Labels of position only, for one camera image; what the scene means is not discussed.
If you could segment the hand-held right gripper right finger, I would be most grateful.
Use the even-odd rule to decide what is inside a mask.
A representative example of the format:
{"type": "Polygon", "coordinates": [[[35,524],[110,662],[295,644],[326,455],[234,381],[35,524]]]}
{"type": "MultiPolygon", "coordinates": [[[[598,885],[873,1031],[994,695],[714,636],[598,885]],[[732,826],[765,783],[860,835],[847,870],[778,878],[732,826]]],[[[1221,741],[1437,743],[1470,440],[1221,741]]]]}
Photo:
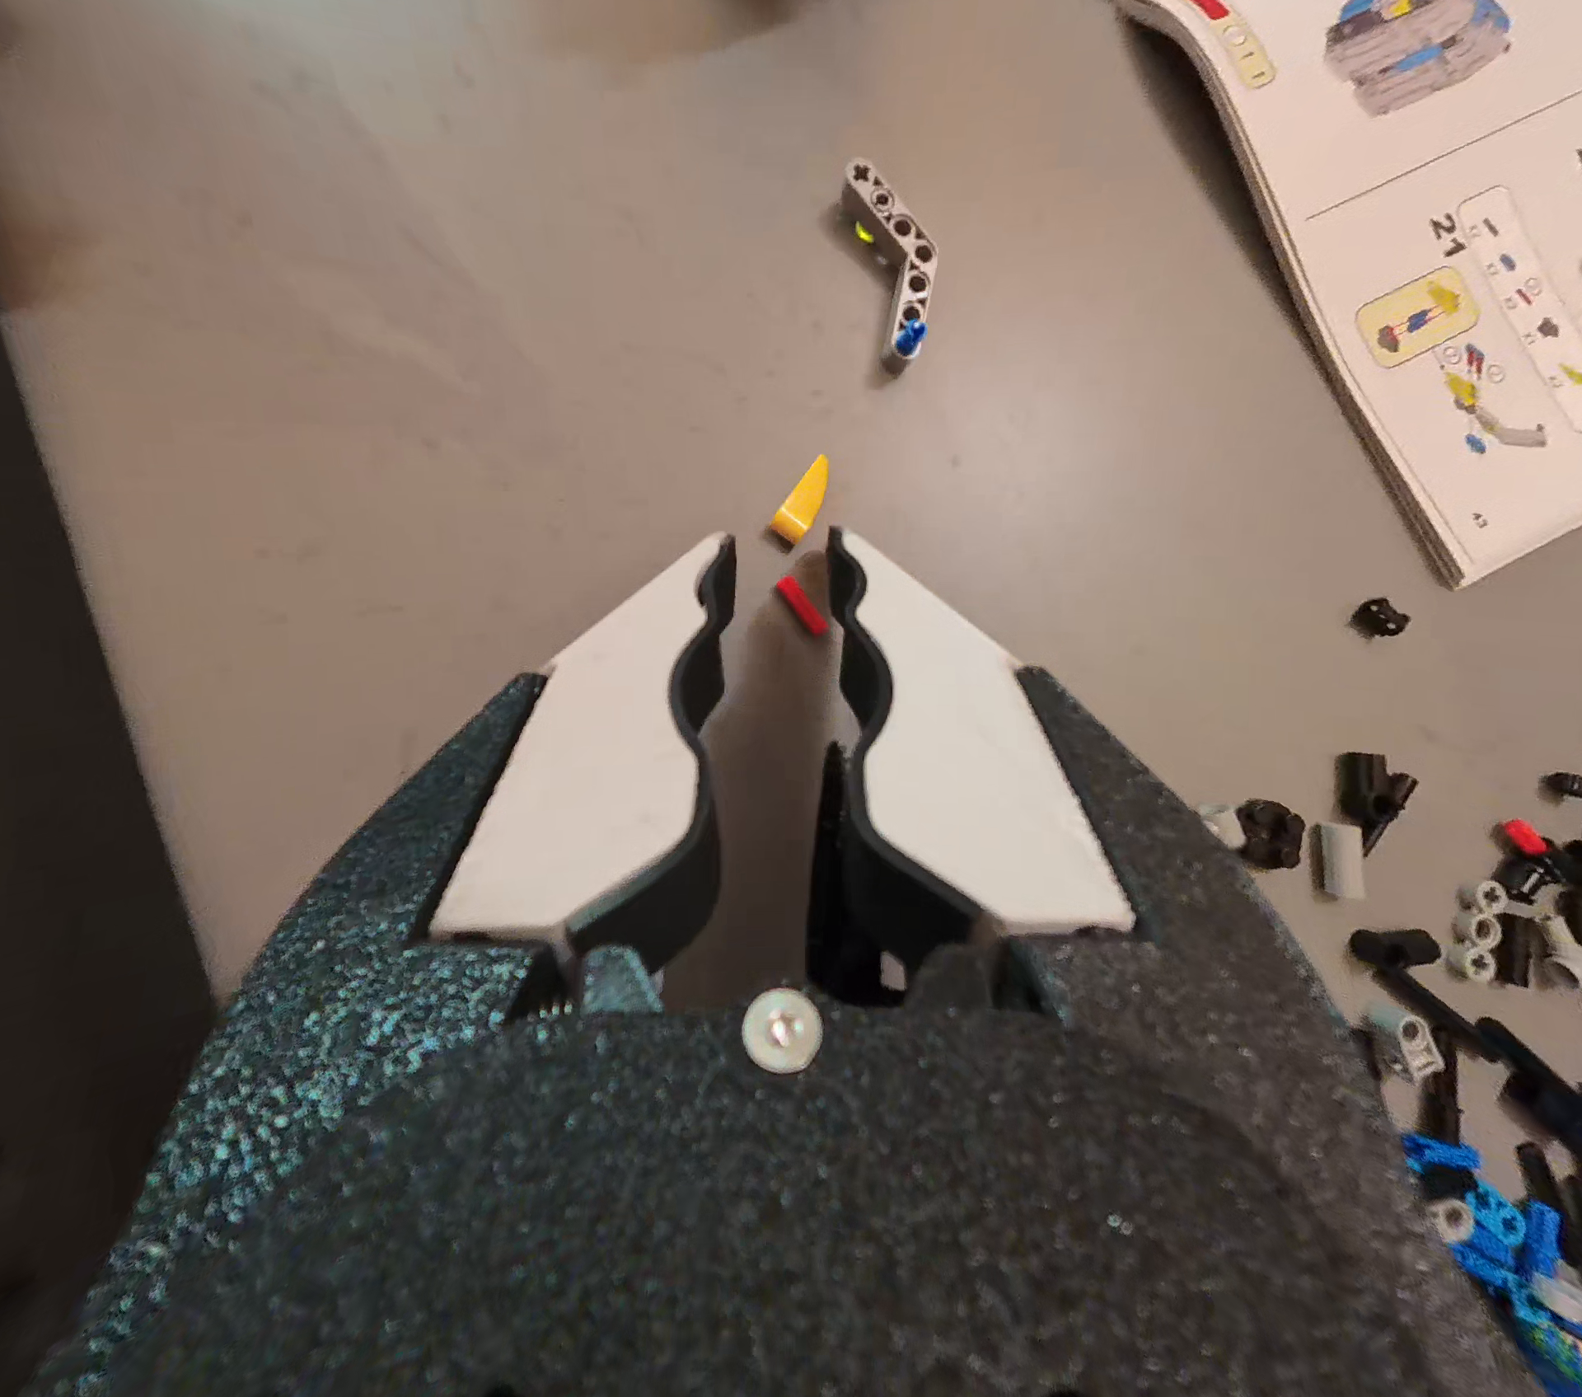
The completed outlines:
{"type": "Polygon", "coordinates": [[[1048,1003],[1028,942],[1137,913],[1027,666],[847,526],[826,542],[850,743],[826,750],[807,977],[842,1003],[1048,1003]]]}

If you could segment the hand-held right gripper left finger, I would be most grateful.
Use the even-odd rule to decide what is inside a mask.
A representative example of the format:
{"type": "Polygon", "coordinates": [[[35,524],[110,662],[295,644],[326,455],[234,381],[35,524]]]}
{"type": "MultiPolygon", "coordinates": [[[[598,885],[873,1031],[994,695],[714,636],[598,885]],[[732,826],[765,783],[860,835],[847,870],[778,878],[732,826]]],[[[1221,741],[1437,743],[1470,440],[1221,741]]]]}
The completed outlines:
{"type": "Polygon", "coordinates": [[[542,669],[425,936],[537,946],[577,975],[606,946],[662,972],[722,883],[702,730],[723,697],[738,547],[702,537],[542,669]]]}

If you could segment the yellow cone piece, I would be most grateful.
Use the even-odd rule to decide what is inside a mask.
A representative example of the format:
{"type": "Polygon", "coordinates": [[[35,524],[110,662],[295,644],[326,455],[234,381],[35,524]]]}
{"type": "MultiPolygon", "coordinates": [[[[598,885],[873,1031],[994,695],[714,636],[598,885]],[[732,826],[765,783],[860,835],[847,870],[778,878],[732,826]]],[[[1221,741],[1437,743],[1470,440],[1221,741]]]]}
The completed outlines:
{"type": "Polygon", "coordinates": [[[788,550],[799,545],[816,526],[827,498],[829,473],[829,458],[816,456],[770,519],[768,531],[788,550]]]}

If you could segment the pile of small brick pieces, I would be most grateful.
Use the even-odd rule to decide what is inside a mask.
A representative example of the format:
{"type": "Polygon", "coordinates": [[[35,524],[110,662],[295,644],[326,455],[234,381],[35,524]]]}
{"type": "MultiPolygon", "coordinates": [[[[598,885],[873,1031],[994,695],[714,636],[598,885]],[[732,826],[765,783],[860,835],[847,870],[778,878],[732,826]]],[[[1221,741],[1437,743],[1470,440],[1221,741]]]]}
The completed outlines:
{"type": "MultiPolygon", "coordinates": [[[[1416,776],[1381,753],[1336,758],[1340,821],[1308,829],[1289,807],[1249,799],[1205,807],[1210,832],[1261,870],[1297,868],[1312,844],[1330,900],[1363,900],[1368,858],[1406,811],[1416,776]]],[[[1506,1025],[1468,1018],[1417,972],[1434,966],[1475,985],[1526,985],[1539,966],[1579,997],[1579,839],[1561,845],[1523,819],[1498,826],[1508,854],[1491,877],[1457,893],[1453,941],[1422,929],[1355,929],[1348,949],[1392,998],[1356,1026],[1374,1076],[1419,1091],[1420,1130],[1399,1137],[1407,1170],[1462,1274],[1491,1305],[1544,1394],[1579,1394],[1579,1082],[1572,1084],[1506,1025]],[[1485,1180],[1483,1157],[1463,1137],[1460,1059],[1503,1068],[1506,1096],[1572,1157],[1561,1181],[1542,1143],[1516,1148],[1524,1198],[1485,1180]]]]}

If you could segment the grey angled beam piece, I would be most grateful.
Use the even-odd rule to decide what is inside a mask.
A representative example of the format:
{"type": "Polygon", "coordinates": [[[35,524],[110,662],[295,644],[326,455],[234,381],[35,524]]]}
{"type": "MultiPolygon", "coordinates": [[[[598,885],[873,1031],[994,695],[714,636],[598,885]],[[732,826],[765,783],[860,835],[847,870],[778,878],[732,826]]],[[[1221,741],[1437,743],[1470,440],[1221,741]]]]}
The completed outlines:
{"type": "Polygon", "coordinates": [[[900,361],[893,341],[903,320],[921,318],[929,333],[931,303],[939,275],[939,244],[920,224],[900,199],[888,178],[867,158],[845,163],[840,185],[840,214],[854,226],[862,221],[875,236],[875,246],[865,247],[893,279],[887,335],[880,349],[880,368],[890,377],[900,377],[921,356],[900,361]]]}

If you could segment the grey desk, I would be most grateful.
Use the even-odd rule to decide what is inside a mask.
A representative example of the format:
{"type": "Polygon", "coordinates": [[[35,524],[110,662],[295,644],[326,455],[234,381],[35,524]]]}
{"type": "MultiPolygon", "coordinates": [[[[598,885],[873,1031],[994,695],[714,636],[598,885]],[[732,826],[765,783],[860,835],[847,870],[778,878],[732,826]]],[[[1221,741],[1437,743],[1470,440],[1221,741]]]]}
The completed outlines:
{"type": "Polygon", "coordinates": [[[3,0],[10,359],[214,992],[509,677],[737,537],[722,893],[669,1007],[804,972],[852,722],[822,522],[1190,806],[1419,789],[1336,1005],[1524,817],[1579,837],[1579,537],[1447,592],[1322,379],[1196,69],[1112,0],[3,0]],[[840,209],[938,242],[920,358],[840,209]]]}

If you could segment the open instruction booklet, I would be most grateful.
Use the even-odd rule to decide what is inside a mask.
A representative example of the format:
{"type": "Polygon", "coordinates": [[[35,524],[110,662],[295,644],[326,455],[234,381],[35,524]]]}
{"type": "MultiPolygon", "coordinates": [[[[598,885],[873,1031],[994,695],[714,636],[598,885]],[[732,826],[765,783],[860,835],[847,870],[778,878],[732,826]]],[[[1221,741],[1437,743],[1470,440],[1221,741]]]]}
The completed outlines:
{"type": "Polygon", "coordinates": [[[1579,0],[1117,0],[1196,64],[1444,582],[1579,531],[1579,0]]]}

